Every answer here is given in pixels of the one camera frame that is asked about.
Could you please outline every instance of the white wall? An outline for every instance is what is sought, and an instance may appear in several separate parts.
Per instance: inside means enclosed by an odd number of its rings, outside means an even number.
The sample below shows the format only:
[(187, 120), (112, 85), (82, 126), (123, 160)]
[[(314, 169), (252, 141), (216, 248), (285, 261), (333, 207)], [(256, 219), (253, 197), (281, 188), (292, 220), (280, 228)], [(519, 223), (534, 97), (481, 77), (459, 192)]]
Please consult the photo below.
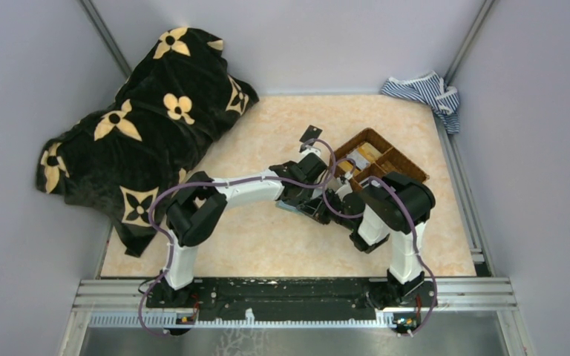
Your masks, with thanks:
[(537, 354), (570, 355), (570, 1), (500, 1), (454, 84), (495, 266)]
[(444, 74), (482, 0), (94, 0), (134, 67), (161, 33), (224, 39), (234, 75), (259, 93), (378, 93), (388, 76)]
[(0, 1), (0, 355), (59, 348), (108, 222), (35, 191), (36, 162), (122, 82), (77, 1)]

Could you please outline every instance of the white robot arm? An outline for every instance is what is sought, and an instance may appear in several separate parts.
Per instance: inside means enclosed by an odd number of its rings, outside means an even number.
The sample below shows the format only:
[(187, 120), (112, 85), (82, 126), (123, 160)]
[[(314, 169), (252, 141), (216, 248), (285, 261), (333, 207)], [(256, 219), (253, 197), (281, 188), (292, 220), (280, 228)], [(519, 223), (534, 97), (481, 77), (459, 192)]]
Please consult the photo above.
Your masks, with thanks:
[[(295, 210), (313, 218), (319, 223), (331, 221), (350, 229), (350, 239), (360, 251), (370, 253), (387, 240), (392, 241), (393, 252), (387, 270), (391, 297), (402, 301), (424, 280), (422, 267), (413, 248), (413, 235), (397, 205), (381, 187), (368, 184), (360, 192), (352, 192), (345, 179), (340, 194), (328, 191), (331, 206), (342, 214), (360, 214), (361, 217), (347, 219), (327, 209), (322, 197), (317, 197), (312, 188), (300, 188), (287, 181), (293, 179), (313, 184), (327, 170), (320, 159), (319, 150), (312, 146), (301, 152), (299, 162), (274, 165), (258, 174), (235, 179), (210, 178), (204, 172), (197, 172), (189, 182), (238, 182), (260, 177), (259, 180), (226, 184), (217, 188), (188, 188), (177, 193), (167, 210), (170, 233), (174, 237), (171, 268), (165, 275), (166, 283), (174, 290), (188, 286), (194, 279), (193, 266), (199, 244), (214, 230), (220, 215), (237, 206), (260, 201), (280, 201)], [(418, 235), (417, 246), (422, 246), (425, 224), (430, 210), (435, 205), (431, 191), (419, 182), (396, 172), (382, 177), (410, 212)], [(196, 199), (203, 200), (198, 206)]]

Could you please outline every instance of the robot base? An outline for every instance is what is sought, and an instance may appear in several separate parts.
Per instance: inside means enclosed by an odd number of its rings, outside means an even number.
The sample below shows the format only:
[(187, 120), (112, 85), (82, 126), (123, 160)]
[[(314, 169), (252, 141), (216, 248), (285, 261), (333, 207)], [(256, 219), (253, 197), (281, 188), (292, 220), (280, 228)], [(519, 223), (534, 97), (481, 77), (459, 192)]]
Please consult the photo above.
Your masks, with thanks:
[(397, 303), (385, 278), (196, 278), (180, 290), (163, 279), (147, 299), (148, 308), (193, 308), (199, 301), (198, 320), (245, 320), (252, 308), (259, 321), (375, 320), (376, 311), (393, 306), (431, 304), (433, 284), (420, 283)]

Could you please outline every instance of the floral pattern blanket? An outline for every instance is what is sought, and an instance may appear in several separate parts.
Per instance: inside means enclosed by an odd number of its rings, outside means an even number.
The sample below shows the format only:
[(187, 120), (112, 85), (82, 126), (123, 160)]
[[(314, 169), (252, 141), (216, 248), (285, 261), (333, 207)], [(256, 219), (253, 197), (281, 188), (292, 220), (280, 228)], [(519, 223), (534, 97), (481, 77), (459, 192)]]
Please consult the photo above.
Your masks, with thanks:
[[(165, 32), (119, 89), (114, 103), (45, 143), (36, 188), (110, 217), (126, 253), (154, 237), (151, 204), (259, 98), (228, 74), (223, 40), (195, 28)], [(154, 212), (163, 219), (171, 198)]]

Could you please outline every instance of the blue and white striped towel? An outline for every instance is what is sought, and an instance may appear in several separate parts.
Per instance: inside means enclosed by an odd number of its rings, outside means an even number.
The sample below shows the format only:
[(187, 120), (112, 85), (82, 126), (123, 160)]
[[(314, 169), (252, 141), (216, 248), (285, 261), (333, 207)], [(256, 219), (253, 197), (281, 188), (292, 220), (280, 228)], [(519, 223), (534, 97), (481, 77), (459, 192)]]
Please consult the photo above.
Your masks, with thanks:
[(381, 88), (381, 93), (427, 104), (431, 106), (434, 115), (442, 121), (448, 134), (460, 132), (457, 112), (460, 106), (458, 90), (445, 85), (445, 81), (436, 72), (431, 71), (412, 80), (390, 77)]

